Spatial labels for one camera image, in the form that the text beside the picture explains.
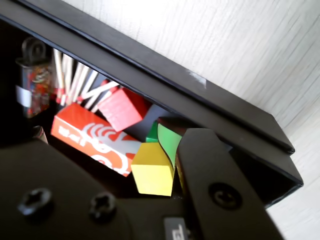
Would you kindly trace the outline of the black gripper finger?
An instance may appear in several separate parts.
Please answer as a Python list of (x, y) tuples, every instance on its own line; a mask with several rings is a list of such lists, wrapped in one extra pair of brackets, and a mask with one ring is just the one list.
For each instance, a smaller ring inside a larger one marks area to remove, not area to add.
[(0, 147), (0, 237), (3, 240), (130, 240), (119, 209), (91, 216), (105, 191), (81, 167), (39, 139)]
[(213, 130), (157, 120), (180, 136), (175, 164), (185, 213), (165, 217), (167, 240), (280, 240), (282, 235), (255, 190)]

